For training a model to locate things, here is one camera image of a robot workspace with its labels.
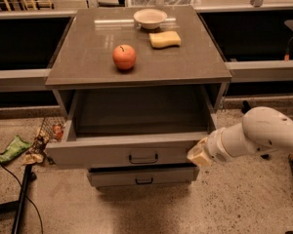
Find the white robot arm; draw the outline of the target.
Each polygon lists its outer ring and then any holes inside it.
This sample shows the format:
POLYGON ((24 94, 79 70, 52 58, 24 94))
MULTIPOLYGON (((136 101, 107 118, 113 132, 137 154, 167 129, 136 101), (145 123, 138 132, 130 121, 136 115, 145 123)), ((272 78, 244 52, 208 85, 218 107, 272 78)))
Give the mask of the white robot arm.
POLYGON ((209 166, 274 150, 293 152, 293 120, 260 106, 245 113, 240 123, 220 128, 202 139, 188 152, 188 159, 196 166, 209 166))

